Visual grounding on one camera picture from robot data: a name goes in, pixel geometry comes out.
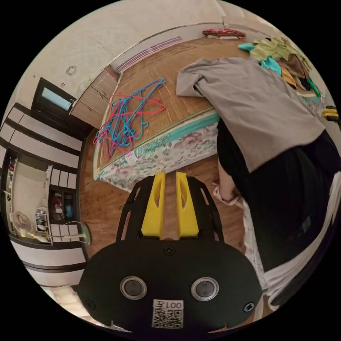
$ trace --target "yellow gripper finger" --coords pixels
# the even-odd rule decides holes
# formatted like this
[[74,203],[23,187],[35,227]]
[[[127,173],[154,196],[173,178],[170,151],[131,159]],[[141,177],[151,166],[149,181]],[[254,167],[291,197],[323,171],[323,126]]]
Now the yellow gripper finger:
[[186,173],[177,172],[178,237],[196,237],[199,233]]
[[166,174],[157,173],[154,177],[147,210],[141,232],[144,237],[161,238],[163,225],[164,186]]

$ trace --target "wooden floor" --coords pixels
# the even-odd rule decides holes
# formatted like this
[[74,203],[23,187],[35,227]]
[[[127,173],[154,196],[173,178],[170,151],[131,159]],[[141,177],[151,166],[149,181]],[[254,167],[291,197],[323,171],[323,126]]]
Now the wooden floor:
[[[91,257],[103,247],[110,245],[116,238],[117,228],[123,205],[129,193],[106,182],[93,179],[92,141],[95,132],[89,136],[83,157],[80,183],[81,221],[87,224],[92,236],[92,244],[87,248]],[[180,171],[194,176],[212,192],[212,181],[218,178],[217,156],[193,163]],[[164,233],[163,238],[177,239],[175,172],[166,175],[164,203]],[[243,243],[243,211],[237,206],[226,206],[215,200],[223,225],[224,240],[227,244],[245,253]],[[264,316],[270,313],[267,304],[264,305]],[[244,324],[251,323],[249,318]]]

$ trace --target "yellow object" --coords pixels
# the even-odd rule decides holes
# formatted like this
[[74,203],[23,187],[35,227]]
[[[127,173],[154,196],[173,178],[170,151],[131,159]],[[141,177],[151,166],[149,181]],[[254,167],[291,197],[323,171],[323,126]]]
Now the yellow object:
[[165,179],[166,174],[164,172],[157,173],[154,177],[146,214],[141,228],[142,235],[145,237],[161,238]]
[[186,173],[177,172],[178,237],[196,237],[199,227]]
[[296,82],[295,82],[294,78],[292,77],[292,75],[290,74],[290,72],[284,67],[281,67],[281,70],[282,70],[282,78],[288,84],[292,85],[295,89],[297,89]]
[[322,116],[324,118],[327,118],[327,117],[338,118],[339,117],[336,109],[324,109],[323,112],[322,112]]

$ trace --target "brown cloth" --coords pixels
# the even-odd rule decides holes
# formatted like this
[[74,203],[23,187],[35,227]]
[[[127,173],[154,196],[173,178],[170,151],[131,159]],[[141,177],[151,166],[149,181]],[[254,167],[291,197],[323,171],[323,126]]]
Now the brown cloth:
[[297,58],[296,55],[291,54],[289,56],[288,61],[283,58],[277,59],[276,62],[286,68],[293,76],[297,76],[298,78],[309,79],[309,71],[307,68],[301,63],[301,61]]

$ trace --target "cabinet drawer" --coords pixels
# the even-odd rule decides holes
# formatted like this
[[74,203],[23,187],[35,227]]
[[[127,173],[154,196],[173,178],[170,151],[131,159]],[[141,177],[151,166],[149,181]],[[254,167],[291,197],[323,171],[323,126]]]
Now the cabinet drawer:
[[80,102],[88,106],[90,109],[100,113],[102,116],[108,106],[108,99],[91,86],[85,90],[84,94],[80,98]]
[[101,127],[103,115],[100,115],[81,102],[76,103],[75,107],[71,110],[71,115],[79,118],[94,128],[99,129]]
[[107,99],[114,93],[116,85],[117,80],[105,70],[91,84],[94,89]]

